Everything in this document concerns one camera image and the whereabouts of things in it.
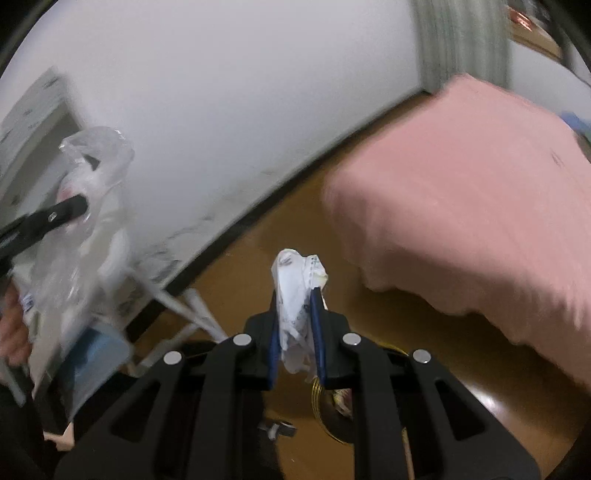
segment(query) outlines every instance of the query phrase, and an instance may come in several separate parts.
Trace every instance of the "plastic bag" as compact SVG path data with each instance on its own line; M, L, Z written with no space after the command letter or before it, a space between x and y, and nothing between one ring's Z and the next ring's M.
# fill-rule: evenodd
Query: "plastic bag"
M61 182L57 201L76 194L88 201L82 217L46 235L33 268L32 292L39 311L79 310L95 288L95 275L83 275L85 242L95 230L105 197L125 177L134 151L120 132L94 127L64 139L61 151L73 164Z
M67 137L60 149L72 170L56 201L82 194L89 206L39 244L31 292L41 326L30 364L37 397L57 382L71 420L132 355L110 295L125 278L131 258L118 185L134 151L121 133L107 127Z

